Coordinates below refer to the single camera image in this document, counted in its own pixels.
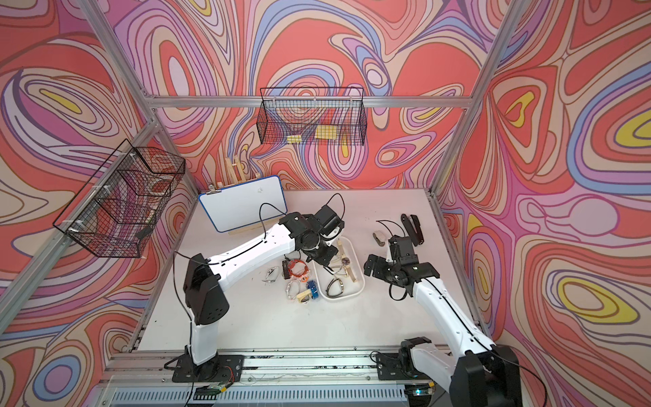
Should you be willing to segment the black stapler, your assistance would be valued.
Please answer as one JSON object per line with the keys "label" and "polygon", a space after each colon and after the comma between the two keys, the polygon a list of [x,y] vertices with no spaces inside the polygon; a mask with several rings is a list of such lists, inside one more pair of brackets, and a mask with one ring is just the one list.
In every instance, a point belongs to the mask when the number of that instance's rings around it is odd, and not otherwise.
{"label": "black stapler", "polygon": [[417,215],[402,214],[401,222],[415,247],[424,244],[424,234],[421,229],[420,219]]}

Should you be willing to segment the white pink kids watch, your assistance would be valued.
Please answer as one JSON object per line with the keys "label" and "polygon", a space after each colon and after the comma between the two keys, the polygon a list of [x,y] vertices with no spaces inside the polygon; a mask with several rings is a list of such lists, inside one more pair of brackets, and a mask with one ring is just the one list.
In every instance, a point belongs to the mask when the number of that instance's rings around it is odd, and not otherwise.
{"label": "white pink kids watch", "polygon": [[301,292],[300,282],[295,280],[290,280],[286,285],[285,292],[288,300],[294,301],[298,297],[298,294]]}

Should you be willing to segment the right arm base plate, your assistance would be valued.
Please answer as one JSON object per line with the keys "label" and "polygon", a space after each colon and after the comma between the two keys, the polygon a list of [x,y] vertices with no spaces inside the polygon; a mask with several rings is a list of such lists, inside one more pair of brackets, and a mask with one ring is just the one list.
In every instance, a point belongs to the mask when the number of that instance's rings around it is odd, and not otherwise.
{"label": "right arm base plate", "polygon": [[376,366],[380,381],[430,381],[424,373],[408,367],[397,353],[372,351],[369,358]]}

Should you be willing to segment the brown strap watch front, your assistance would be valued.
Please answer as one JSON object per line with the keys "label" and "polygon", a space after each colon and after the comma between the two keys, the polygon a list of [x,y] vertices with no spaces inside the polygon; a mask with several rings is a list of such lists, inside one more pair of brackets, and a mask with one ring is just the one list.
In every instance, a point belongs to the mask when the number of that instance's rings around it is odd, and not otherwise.
{"label": "brown strap watch front", "polygon": [[345,285],[341,278],[333,278],[329,282],[325,290],[325,296],[327,298],[339,298],[342,297],[345,291]]}

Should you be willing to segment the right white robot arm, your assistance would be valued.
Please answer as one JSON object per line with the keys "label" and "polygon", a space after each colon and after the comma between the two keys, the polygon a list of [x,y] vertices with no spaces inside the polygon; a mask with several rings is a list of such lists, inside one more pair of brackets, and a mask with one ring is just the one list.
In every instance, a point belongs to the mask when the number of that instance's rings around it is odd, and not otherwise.
{"label": "right white robot arm", "polygon": [[400,287],[434,320],[447,350],[427,337],[401,342],[397,354],[373,352],[383,381],[430,379],[454,406],[521,406],[520,365],[515,353],[481,332],[450,296],[439,272],[421,262],[408,237],[393,236],[388,255],[369,255],[364,274]]}

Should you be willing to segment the yellow sticky note pad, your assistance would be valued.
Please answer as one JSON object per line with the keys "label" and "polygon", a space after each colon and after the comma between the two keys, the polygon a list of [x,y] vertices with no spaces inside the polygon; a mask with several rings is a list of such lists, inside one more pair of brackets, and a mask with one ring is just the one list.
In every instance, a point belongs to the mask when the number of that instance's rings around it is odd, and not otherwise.
{"label": "yellow sticky note pad", "polygon": [[338,127],[336,125],[318,125],[315,130],[315,138],[317,140],[337,140]]}

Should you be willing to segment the dark brown leather watch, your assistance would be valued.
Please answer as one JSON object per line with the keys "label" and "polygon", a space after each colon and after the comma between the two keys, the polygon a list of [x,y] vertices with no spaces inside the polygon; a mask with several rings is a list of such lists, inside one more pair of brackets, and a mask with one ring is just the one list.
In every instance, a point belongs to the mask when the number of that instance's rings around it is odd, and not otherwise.
{"label": "dark brown leather watch", "polygon": [[291,274],[290,274],[288,265],[289,265],[288,260],[284,260],[282,262],[282,274],[283,274],[283,278],[285,280],[289,280],[291,278]]}

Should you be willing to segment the beige strap watch long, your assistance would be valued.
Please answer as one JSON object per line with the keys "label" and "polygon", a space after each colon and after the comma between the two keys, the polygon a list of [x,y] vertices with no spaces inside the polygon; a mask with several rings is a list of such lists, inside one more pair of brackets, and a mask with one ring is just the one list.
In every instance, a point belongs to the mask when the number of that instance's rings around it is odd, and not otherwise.
{"label": "beige strap watch long", "polygon": [[342,244],[340,239],[337,240],[337,247],[338,247],[338,250],[339,250],[339,254],[340,254],[340,258],[342,260],[342,263],[344,263],[344,261],[348,258],[348,256],[347,256],[347,254],[345,252],[345,249],[344,249],[343,244]]}

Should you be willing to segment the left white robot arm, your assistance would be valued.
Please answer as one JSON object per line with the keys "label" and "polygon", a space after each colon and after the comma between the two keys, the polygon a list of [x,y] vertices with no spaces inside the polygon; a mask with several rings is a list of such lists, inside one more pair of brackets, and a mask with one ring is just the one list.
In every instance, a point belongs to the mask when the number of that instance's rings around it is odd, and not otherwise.
{"label": "left white robot arm", "polygon": [[331,241],[344,227],[344,219],[323,205],[314,214],[288,213],[261,236],[223,254],[189,258],[183,293],[192,322],[188,351],[193,364],[201,366],[217,355],[218,321],[230,309],[225,296],[229,288],[273,259],[295,251],[308,262],[329,266],[338,253]]}

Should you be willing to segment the white plastic storage tray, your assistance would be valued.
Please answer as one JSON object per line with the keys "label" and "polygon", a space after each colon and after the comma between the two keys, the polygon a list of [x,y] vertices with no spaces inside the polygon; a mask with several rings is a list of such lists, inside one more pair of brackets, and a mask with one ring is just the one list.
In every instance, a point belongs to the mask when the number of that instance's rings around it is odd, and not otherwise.
{"label": "white plastic storage tray", "polygon": [[[342,264],[339,251],[338,254],[331,261],[329,267],[323,267],[321,265],[316,264],[314,261],[311,261],[309,263],[311,276],[313,277],[313,280],[316,281],[318,285],[319,295],[322,296],[322,298],[324,298],[326,301],[330,301],[330,302],[343,301],[345,299],[357,297],[361,295],[361,293],[364,291],[364,288],[366,287],[366,280],[364,279],[363,268],[359,263],[359,259],[355,252],[354,245],[347,237],[339,237],[338,239],[341,240],[345,252],[348,258],[351,260],[350,266],[352,266],[353,271],[356,274],[357,277],[356,283],[353,283],[349,278],[346,270],[346,266]],[[333,244],[333,246],[338,249],[337,240],[335,244]],[[341,278],[343,280],[343,283],[345,285],[345,291],[342,297],[327,298],[325,296],[325,292],[326,292],[325,289],[327,288],[327,285],[329,284],[330,281],[332,281],[333,278]]]}

